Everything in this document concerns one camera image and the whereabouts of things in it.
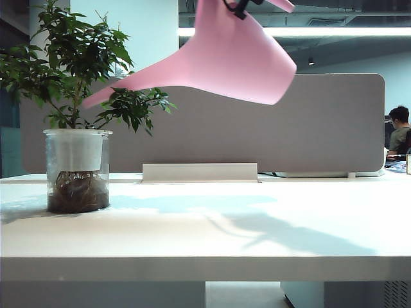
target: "desk divider panel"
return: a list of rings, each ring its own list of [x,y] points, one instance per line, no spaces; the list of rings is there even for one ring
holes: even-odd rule
[[[165,87],[178,106],[153,115],[153,137],[110,123],[110,171],[142,164],[258,163],[259,172],[377,171],[383,165],[384,81],[377,74],[299,74],[276,105]],[[100,107],[83,110],[89,120]],[[45,172],[46,108],[21,105],[25,169]]]

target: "ceiling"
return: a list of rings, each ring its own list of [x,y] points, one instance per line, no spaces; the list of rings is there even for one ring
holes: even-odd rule
[[[247,11],[263,27],[405,27],[411,26],[411,0],[291,0],[293,13],[286,13],[264,2],[252,2]],[[195,23],[197,0],[179,0],[179,26]],[[187,41],[180,38],[180,45]],[[308,68],[308,58],[315,65],[329,65],[391,53],[411,51],[411,38],[328,37],[276,38],[297,63],[299,70]]]

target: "pink watering can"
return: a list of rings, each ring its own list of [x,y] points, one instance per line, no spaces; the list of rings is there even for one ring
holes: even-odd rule
[[[267,0],[291,12],[288,0]],[[195,34],[177,52],[83,101],[89,108],[109,99],[112,87],[143,90],[187,86],[255,103],[277,103],[290,86],[296,64],[247,12],[243,20],[223,0],[199,0]]]

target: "black hair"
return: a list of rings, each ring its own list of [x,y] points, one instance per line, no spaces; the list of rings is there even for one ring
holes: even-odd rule
[[[410,113],[407,107],[398,106],[390,111],[390,117],[392,120],[398,119],[401,123],[407,123]]]

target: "clear glass pot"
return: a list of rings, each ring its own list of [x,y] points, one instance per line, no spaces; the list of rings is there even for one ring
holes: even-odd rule
[[[109,206],[107,130],[44,130],[48,211],[82,213]]]

